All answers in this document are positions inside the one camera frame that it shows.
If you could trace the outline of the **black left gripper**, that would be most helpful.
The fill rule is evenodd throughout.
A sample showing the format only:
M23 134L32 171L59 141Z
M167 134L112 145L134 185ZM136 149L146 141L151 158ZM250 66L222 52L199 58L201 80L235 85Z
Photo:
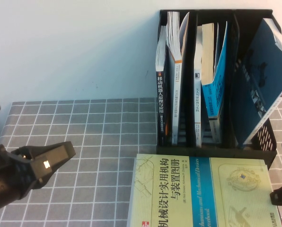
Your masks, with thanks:
M75 154L70 141L48 146L24 146L12 152L7 152L0 144L0 197L8 192L24 197L31 189L44 187Z

